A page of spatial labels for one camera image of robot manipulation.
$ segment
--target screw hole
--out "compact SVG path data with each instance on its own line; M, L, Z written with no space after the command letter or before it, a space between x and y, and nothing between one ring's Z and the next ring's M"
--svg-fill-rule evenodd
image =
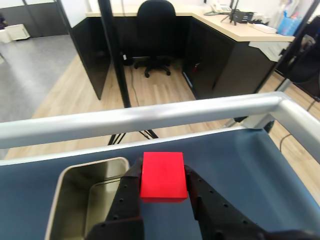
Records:
M224 234L223 234L221 231L217 231L217 232L214 234L214 239L215 239L215 240L225 240L225 236L224 236Z

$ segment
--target gray floor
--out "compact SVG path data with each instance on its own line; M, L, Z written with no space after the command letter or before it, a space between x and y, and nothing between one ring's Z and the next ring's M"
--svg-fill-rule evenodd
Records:
M0 43L0 53L0 122L9 122L32 117L77 52L62 35Z

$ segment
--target telephone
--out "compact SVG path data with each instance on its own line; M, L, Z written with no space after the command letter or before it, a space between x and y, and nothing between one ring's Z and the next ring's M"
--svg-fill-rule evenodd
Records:
M214 16L218 14L230 14L232 9L228 5L219 4L217 1L213 1L213 4L210 5L210 12L206 12L205 16Z

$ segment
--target wooden floor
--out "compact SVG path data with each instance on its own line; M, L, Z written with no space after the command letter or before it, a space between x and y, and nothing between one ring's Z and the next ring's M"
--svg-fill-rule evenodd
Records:
M166 76L164 72L151 72L150 78L144 77L144 70L131 69L125 67L125 75L129 90L130 101L133 107L146 105L165 104L182 101L195 100L185 79L181 74L180 62L174 62L171 69L171 76ZM132 80L137 93L132 88ZM261 92L271 92L280 83L277 76L272 76L262 88ZM289 87L286 93L305 109L313 102L312 98L295 86ZM102 99L98 100L90 84L88 76L78 56L69 65L65 73L59 78L46 99L37 109L33 118L49 116L88 113L111 109L123 108L120 90L117 84L113 67L110 67ZM320 120L320 105L316 103L310 113ZM196 133L218 129L227 120L196 123L175 127L155 129L155 133L163 138L178 136L189 133ZM286 131L278 122L275 123L270 136L274 143L279 146L282 137L286 136ZM110 136L93 137L80 140L71 140L57 143L41 144L26 147L11 148L6 159L21 158L49 153L59 153L86 149L92 147L105 146L108 144ZM128 133L123 143L145 140L137 133ZM307 151L292 137L283 141L282 153L302 179L315 200L320 204L320 165L307 153Z

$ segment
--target chair base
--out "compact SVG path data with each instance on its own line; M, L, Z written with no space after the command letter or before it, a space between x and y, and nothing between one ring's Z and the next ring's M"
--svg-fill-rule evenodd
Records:
M170 61L168 59L157 59L156 57L150 57L147 60L144 61L138 61L134 68L138 69L139 67L146 67L144 71L144 75L146 78L150 77L149 71L151 69L161 69L166 72L168 76L171 75L170 70L166 67L170 66Z

